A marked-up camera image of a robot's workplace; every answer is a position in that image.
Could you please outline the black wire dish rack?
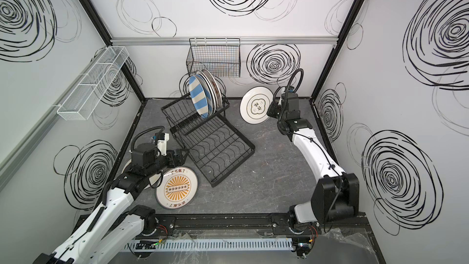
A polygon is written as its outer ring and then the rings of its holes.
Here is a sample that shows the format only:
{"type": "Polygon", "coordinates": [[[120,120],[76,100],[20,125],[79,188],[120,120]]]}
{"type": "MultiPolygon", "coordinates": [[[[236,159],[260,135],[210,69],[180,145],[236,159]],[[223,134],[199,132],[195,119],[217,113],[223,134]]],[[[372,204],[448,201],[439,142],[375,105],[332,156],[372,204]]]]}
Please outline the black wire dish rack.
{"type": "Polygon", "coordinates": [[[189,151],[195,166],[214,188],[245,163],[254,153],[254,144],[226,118],[230,103],[207,118],[196,111],[189,94],[161,108],[177,143],[189,151]]]}

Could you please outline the orange sunburst plate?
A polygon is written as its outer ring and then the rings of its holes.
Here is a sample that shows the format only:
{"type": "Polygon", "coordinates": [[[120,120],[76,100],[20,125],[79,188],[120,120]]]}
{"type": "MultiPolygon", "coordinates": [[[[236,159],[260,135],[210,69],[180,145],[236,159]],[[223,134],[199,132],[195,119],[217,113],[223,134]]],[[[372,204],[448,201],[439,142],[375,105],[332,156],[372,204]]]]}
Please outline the orange sunburst plate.
{"type": "Polygon", "coordinates": [[[156,188],[156,200],[164,209],[175,210],[188,205],[198,189],[196,173],[188,167],[176,167],[163,173],[156,188]]]}

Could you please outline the blue striped plate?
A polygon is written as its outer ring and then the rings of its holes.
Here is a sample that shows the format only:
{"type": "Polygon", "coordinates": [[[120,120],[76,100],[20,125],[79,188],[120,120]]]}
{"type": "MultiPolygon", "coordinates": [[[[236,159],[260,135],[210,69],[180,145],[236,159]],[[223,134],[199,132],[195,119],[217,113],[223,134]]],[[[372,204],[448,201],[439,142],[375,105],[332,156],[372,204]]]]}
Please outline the blue striped plate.
{"type": "Polygon", "coordinates": [[[202,77],[202,75],[200,73],[196,74],[195,76],[198,78],[198,80],[199,80],[199,82],[200,82],[200,84],[201,84],[201,86],[204,90],[206,100],[207,100],[207,104],[208,104],[208,115],[211,116],[214,112],[214,108],[213,108],[214,101],[213,101],[213,98],[212,98],[211,91],[208,87],[208,83],[206,82],[205,78],[202,77]]]}
{"type": "Polygon", "coordinates": [[[208,101],[203,86],[196,76],[189,77],[189,94],[195,110],[202,118],[208,117],[208,101]]]}

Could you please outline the white plate black flower outline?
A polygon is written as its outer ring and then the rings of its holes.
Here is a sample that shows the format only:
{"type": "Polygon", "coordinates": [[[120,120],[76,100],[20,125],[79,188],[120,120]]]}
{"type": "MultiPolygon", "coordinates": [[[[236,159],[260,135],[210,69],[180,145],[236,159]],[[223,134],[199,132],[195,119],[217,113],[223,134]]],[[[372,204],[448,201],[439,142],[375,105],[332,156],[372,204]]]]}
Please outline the white plate black flower outline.
{"type": "Polygon", "coordinates": [[[241,117],[252,125],[265,122],[269,118],[267,110],[272,101],[273,93],[270,89],[263,86],[250,89],[239,106],[241,117]]]}

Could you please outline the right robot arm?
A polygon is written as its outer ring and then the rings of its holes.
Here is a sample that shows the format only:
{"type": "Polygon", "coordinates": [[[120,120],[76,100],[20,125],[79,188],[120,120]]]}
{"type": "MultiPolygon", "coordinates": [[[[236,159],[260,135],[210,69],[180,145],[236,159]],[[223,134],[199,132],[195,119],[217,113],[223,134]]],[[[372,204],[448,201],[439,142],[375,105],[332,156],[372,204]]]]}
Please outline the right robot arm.
{"type": "Polygon", "coordinates": [[[299,149],[316,179],[310,201],[290,207],[289,228],[294,233],[309,229],[312,224],[325,226],[328,223],[354,218],[359,214],[359,180],[355,174],[347,173],[329,155],[319,142],[311,123],[300,116],[297,88],[292,86],[294,77],[304,70],[294,71],[285,90],[277,97],[274,93],[267,115],[277,120],[279,132],[299,149]]]}

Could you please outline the white plate red characters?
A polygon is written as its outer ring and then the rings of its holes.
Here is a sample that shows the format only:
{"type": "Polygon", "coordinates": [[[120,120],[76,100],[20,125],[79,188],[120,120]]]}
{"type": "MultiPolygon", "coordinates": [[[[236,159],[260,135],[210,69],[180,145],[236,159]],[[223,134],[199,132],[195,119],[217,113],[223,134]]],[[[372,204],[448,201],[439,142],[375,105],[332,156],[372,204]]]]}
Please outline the white plate red characters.
{"type": "Polygon", "coordinates": [[[214,76],[207,69],[202,70],[202,73],[207,77],[207,79],[209,80],[209,83],[210,83],[210,85],[213,89],[213,92],[216,96],[217,108],[221,108],[222,104],[223,104],[221,88],[217,84],[214,76]]]}

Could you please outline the cream floral plate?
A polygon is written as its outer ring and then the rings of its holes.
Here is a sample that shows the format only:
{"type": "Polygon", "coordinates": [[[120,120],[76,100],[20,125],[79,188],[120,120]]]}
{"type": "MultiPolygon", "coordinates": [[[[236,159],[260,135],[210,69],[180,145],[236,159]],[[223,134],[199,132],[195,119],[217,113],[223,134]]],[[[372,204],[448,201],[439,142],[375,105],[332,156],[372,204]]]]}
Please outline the cream floral plate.
{"type": "Polygon", "coordinates": [[[130,164],[131,164],[131,162],[132,162],[132,161],[131,161],[131,160],[129,160],[129,161],[128,161],[128,162],[125,164],[125,166],[123,167],[123,169],[122,169],[122,172],[121,172],[121,173],[124,173],[124,172],[126,171],[127,167],[128,167],[130,164]]]}

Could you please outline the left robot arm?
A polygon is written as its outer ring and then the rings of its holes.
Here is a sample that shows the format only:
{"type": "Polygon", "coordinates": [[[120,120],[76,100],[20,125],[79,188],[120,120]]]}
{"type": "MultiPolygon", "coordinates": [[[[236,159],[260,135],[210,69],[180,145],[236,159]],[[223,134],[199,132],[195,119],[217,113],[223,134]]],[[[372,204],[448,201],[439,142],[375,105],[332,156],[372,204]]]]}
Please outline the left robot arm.
{"type": "Polygon", "coordinates": [[[164,171],[183,166],[183,149],[167,150],[163,126],[151,127],[131,141],[131,162],[105,184],[101,202],[74,233],[37,264],[107,264],[133,238],[160,228],[153,208],[133,206],[145,190],[160,187],[164,171]]]}

